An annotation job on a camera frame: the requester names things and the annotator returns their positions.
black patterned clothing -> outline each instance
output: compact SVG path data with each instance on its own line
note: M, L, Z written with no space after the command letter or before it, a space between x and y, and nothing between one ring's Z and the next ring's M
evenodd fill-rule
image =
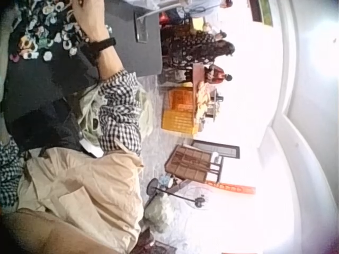
M11 207L17 201L17 187L23 174L19 157L19 148L11 137L8 144L0 142L0 204Z
M174 37L169 43L171 67L192 69L193 64L211 65L215 57L209 56L209 45L215 42L215 36L203 31L195 35Z

black wristwatch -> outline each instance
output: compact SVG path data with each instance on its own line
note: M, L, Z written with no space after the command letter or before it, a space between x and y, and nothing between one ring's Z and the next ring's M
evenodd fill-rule
M114 37L110 37L106 40L99 41L99 42L91 42L86 43L81 47L81 50L86 55L88 60L91 62L92 65L97 65L97 60L99 58L100 51L114 46L116 44L116 40Z

red clothing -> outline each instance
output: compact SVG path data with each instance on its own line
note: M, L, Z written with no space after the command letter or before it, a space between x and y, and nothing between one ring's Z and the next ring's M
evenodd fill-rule
M212 80L208 79L208 74L213 72ZM210 84L220 84L225 79L225 72L219 66L211 65L208 69L205 67L205 74L206 74L206 82Z

checkered sleeve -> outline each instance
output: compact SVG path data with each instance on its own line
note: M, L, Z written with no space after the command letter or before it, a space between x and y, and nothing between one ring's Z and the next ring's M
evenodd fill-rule
M141 103L136 100L140 84L135 73L122 70L99 84L99 95L105 103L100 107L99 120L103 135L99 142L104 152L120 150L118 139L127 149L141 153L139 117Z

hand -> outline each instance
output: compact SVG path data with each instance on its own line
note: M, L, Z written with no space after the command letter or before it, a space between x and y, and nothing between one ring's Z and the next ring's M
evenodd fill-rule
M87 34L90 41L102 41L109 38L105 27L104 0L73 0L74 17L79 26Z

